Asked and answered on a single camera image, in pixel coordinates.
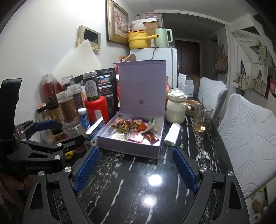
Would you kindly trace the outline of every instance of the teapot lid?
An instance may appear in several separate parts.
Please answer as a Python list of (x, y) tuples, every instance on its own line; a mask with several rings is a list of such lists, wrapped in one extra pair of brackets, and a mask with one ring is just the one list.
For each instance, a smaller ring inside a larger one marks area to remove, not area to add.
[(177, 102), (183, 102), (187, 99), (185, 92), (181, 89), (172, 89), (170, 93), (168, 93), (168, 97), (170, 100)]

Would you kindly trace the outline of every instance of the chair back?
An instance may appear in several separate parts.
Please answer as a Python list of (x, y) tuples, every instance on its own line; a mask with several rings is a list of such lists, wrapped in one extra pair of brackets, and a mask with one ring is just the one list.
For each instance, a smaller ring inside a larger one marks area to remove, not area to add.
[(222, 81), (210, 80), (206, 77), (200, 79), (198, 99), (213, 109), (211, 118), (216, 118), (226, 99), (227, 87)]
[(276, 176), (276, 118), (239, 94), (218, 127), (245, 198)]

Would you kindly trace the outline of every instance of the white ceramic teapot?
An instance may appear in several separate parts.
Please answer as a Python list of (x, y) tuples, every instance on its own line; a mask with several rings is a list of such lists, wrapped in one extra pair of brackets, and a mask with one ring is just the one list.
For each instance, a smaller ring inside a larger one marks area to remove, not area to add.
[(172, 89), (168, 93), (166, 118), (170, 123), (181, 124), (185, 121), (186, 110), (191, 107), (185, 103), (187, 96), (181, 89)]

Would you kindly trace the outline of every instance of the open box lid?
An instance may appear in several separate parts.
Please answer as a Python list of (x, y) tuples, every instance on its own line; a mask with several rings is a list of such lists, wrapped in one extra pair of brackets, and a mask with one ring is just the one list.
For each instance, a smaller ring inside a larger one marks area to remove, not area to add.
[(119, 66), (121, 110), (164, 113), (166, 61), (130, 61)]

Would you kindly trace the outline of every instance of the drinking glass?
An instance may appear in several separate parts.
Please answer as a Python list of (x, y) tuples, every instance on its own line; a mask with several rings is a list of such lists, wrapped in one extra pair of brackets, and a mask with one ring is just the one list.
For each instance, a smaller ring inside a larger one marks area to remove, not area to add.
[(192, 127), (195, 131), (204, 132), (213, 109), (207, 105), (196, 104)]

